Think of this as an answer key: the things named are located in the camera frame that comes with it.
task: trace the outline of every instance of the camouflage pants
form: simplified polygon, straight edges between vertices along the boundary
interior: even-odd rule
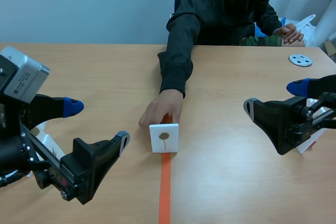
[[[240,46],[246,47],[281,47],[282,37],[272,35],[269,37],[246,37],[240,40]]]

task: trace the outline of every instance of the white wall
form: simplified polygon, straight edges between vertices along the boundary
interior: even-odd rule
[[[280,16],[321,17],[331,0],[271,0]],[[0,41],[164,44],[174,0],[0,0]]]

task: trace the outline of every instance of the orange tape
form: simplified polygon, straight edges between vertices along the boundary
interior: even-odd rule
[[[171,166],[170,153],[161,154],[159,224],[170,224]]]

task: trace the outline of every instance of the person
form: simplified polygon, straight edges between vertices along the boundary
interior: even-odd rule
[[[254,37],[254,22],[268,37]],[[303,34],[293,24],[282,27],[269,0],[181,0],[167,30],[166,51],[158,54],[160,94],[139,120],[145,129],[166,114],[173,123],[180,121],[185,83],[193,70],[193,45],[304,46]]]

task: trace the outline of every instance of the metal disc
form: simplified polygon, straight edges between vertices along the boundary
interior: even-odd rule
[[[313,60],[305,55],[291,55],[289,61],[300,67],[310,67],[313,64]]]

